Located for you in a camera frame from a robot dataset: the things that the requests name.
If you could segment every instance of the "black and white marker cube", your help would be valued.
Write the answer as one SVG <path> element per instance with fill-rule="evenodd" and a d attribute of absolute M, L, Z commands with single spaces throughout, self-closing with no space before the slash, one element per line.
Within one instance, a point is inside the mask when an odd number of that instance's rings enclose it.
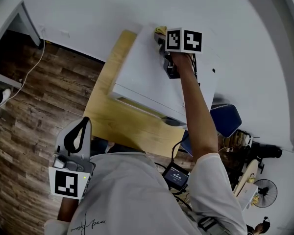
<path fill-rule="evenodd" d="M 49 167 L 51 193 L 74 199 L 83 199 L 90 179 L 90 173 Z"/>
<path fill-rule="evenodd" d="M 166 35 L 166 51 L 201 53 L 202 33 L 184 28 L 168 29 Z"/>

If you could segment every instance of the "blue chair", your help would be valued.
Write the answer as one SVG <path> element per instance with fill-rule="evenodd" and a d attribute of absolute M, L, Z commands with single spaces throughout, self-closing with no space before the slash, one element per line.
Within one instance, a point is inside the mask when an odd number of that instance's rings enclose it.
<path fill-rule="evenodd" d="M 228 138 L 240 127 L 242 120 L 240 115 L 233 104 L 215 104 L 212 105 L 210 115 L 215 123 L 217 131 Z M 188 135 L 188 131 L 184 132 L 183 139 Z M 186 138 L 181 146 L 192 155 L 191 142 Z"/>

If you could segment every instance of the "shirt sleeve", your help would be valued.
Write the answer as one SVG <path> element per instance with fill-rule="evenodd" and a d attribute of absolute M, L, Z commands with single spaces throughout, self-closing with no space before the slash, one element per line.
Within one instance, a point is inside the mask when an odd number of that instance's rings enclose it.
<path fill-rule="evenodd" d="M 65 235 L 69 225 L 69 222 L 50 219 L 45 223 L 45 235 Z"/>
<path fill-rule="evenodd" d="M 247 234 L 241 206 L 218 153 L 197 160 L 188 184 L 194 213 L 215 218 L 232 234 Z"/>

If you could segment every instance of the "cable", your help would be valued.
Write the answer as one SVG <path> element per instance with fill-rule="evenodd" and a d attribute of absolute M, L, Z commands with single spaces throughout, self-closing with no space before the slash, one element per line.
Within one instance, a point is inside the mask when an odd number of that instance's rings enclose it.
<path fill-rule="evenodd" d="M 187 196 L 188 196 L 189 194 L 190 194 L 190 193 L 187 193 L 187 194 L 186 194 L 185 199 L 184 199 L 185 202 L 186 202 Z"/>
<path fill-rule="evenodd" d="M 40 63 L 40 61 L 42 60 L 43 56 L 44 56 L 44 53 L 45 53 L 45 38 L 44 38 L 44 33 L 43 33 L 43 30 L 41 31 L 42 33 L 42 37 L 43 37 L 43 40 L 44 40 L 44 49 L 43 49 L 43 53 L 41 54 L 41 57 L 39 59 L 39 61 L 35 64 L 35 66 L 26 74 L 26 77 L 24 79 L 24 83 L 22 84 L 21 88 L 10 98 L 8 98 L 2 105 L 0 105 L 0 108 L 5 105 L 9 100 L 11 100 L 12 98 L 14 98 L 24 87 L 25 85 L 25 82 L 26 82 L 26 79 L 27 79 L 27 76 L 28 74 L 30 74 L 30 72 L 36 68 L 36 66 Z"/>
<path fill-rule="evenodd" d="M 194 68 L 194 75 L 197 79 L 197 63 L 196 63 L 196 55 L 193 54 L 193 57 L 191 57 L 189 54 L 186 53 L 186 55 L 190 58 L 192 67 Z"/>
<path fill-rule="evenodd" d="M 188 209 L 190 209 L 190 210 L 192 211 L 192 208 L 191 208 L 188 204 L 186 204 L 182 199 L 180 199 L 180 198 L 177 197 L 177 196 L 175 196 L 175 198 L 178 199 L 179 201 L 181 201 L 184 205 L 186 205 L 186 207 L 187 207 Z"/>
<path fill-rule="evenodd" d="M 93 163 L 93 162 L 90 162 L 90 163 L 92 163 L 93 165 L 94 165 L 94 168 L 93 168 L 93 171 L 92 171 L 92 174 L 94 173 L 94 170 L 95 170 L 95 168 L 96 168 L 96 164 L 95 163 Z"/>
<path fill-rule="evenodd" d="M 188 138 L 188 134 L 180 141 L 178 142 L 175 146 L 173 146 L 172 148 L 172 156 L 171 156 L 171 162 L 174 163 L 174 158 L 173 158 L 173 154 L 174 154 L 174 149 L 176 148 L 176 146 L 182 142 L 184 142 L 186 139 Z"/>
<path fill-rule="evenodd" d="M 193 54 L 194 56 L 194 74 L 195 74 L 195 77 L 197 79 L 197 61 L 196 61 L 196 55 Z"/>
<path fill-rule="evenodd" d="M 155 163 L 155 165 L 158 165 L 158 166 L 161 166 L 161 167 L 163 167 L 164 169 L 167 169 L 164 165 L 162 165 L 162 164 L 159 164 L 159 163 Z"/>
<path fill-rule="evenodd" d="M 232 148 L 232 149 L 234 149 L 232 146 L 225 146 L 225 147 L 221 148 L 218 152 L 221 152 L 225 148 Z"/>
<path fill-rule="evenodd" d="M 183 194 L 183 191 L 172 193 L 174 196 Z"/>

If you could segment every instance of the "wooden floor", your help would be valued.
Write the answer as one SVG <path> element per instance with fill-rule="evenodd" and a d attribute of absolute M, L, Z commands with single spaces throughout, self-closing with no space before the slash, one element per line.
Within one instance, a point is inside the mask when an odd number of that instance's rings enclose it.
<path fill-rule="evenodd" d="M 0 42 L 0 73 L 24 78 L 41 54 L 25 35 L 9 33 Z M 61 198 L 50 194 L 48 179 L 56 136 L 82 116 L 102 66 L 46 44 L 24 89 L 0 109 L 0 220 L 7 234 L 43 234 L 45 221 L 57 217 Z M 175 162 L 194 166 L 183 153 Z"/>

